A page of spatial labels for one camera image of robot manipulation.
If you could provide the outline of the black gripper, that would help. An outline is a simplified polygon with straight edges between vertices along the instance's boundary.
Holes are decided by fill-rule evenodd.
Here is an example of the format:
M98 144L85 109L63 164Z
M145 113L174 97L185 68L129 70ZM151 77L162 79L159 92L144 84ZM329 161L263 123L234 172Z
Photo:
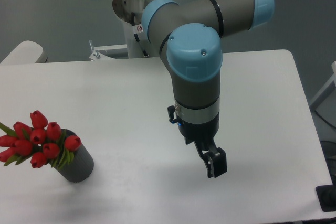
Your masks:
M219 129L219 113L210 121L202 124L192 124L183 121L179 116L174 117L177 112L174 106L167 108L169 121L178 125L180 133L185 138L185 144L194 142L200 159L204 162L207 177L216 178L227 172L226 152L216 147L214 137Z

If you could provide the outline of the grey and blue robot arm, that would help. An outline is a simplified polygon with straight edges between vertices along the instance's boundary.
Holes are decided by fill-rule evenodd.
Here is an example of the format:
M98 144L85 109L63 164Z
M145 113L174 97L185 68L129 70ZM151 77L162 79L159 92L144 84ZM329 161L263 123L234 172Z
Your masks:
M114 0L125 20L140 24L168 70L174 105L169 120L185 143L194 143L207 176L227 172L226 153L216 146L219 128L221 38L271 20L274 0Z

